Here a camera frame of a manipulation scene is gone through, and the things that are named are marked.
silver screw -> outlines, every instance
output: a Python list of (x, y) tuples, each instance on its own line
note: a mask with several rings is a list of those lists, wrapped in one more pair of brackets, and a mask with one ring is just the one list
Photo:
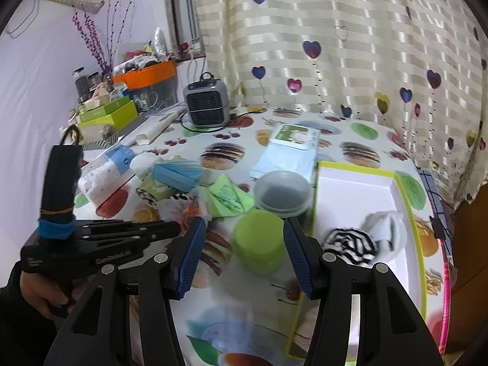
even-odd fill
[(388, 272), (388, 266), (386, 264), (383, 264), (383, 263), (378, 263), (376, 265), (376, 269), (381, 272), (382, 274), (385, 274)]
[(328, 261), (329, 263), (332, 263), (333, 261), (335, 261), (337, 259), (337, 257), (333, 253), (327, 252), (327, 253), (324, 253), (322, 255), (322, 259), (324, 259), (325, 261)]
[(158, 253), (154, 256), (154, 261), (156, 263), (164, 263), (166, 260), (168, 260), (168, 255), (166, 253)]
[(115, 267), (111, 264), (106, 264), (102, 267), (102, 273), (105, 275), (111, 274), (112, 272), (114, 272), (114, 270)]

green round container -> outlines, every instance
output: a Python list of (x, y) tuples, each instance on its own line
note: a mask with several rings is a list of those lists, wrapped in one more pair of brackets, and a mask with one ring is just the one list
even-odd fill
[(285, 254), (283, 220), (265, 210), (253, 209), (234, 228), (234, 253), (259, 275), (280, 268)]

gray fan heater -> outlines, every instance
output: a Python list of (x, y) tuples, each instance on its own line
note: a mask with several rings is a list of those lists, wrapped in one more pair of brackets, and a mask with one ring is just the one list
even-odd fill
[(191, 122), (196, 128), (225, 126), (230, 119), (227, 88), (222, 80), (206, 79), (183, 90)]

black sleeve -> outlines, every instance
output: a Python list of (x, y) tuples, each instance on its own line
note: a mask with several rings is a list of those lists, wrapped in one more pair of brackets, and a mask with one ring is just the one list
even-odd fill
[(20, 273), (17, 262), (7, 286), (0, 289), (0, 365), (42, 366), (56, 327), (24, 300)]

tablecloth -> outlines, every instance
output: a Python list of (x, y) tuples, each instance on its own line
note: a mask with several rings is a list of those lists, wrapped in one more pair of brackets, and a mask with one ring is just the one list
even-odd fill
[[(184, 119), (185, 126), (191, 126)], [(194, 133), (171, 124), (151, 145), (134, 147), (153, 150), (163, 157), (181, 156), (199, 160), (208, 169), (212, 182), (225, 173), (245, 191), (253, 193), (250, 167), (263, 154), (269, 137), (279, 123), (295, 123), (317, 128), (321, 139), (317, 160), (352, 163), (381, 168), (412, 176), (418, 186), (407, 188), (409, 200), (421, 233), (427, 301), (426, 323), (439, 350), (447, 340), (449, 317), (449, 277), (442, 244), (434, 238), (429, 217), (433, 216), (421, 178), (404, 149), (401, 138), (383, 124), (317, 113), (269, 109), (232, 122), (218, 133)], [(141, 180), (133, 177), (97, 210), (83, 195), (76, 198), (77, 218), (121, 218), (157, 220), (144, 195), (136, 192)], [(281, 268), (262, 277), (246, 270), (232, 252), (232, 232), (241, 218), (212, 220), (207, 228), (206, 256), (201, 258), (192, 289), (184, 299), (172, 302), (172, 312), (182, 352), (191, 365), (288, 365), (299, 360), (284, 354), (297, 307), (296, 283), (286, 256)], [(153, 243), (145, 252), (148, 258), (163, 249)], [(137, 329), (137, 302), (133, 305), (131, 329), (133, 354), (141, 363)]]

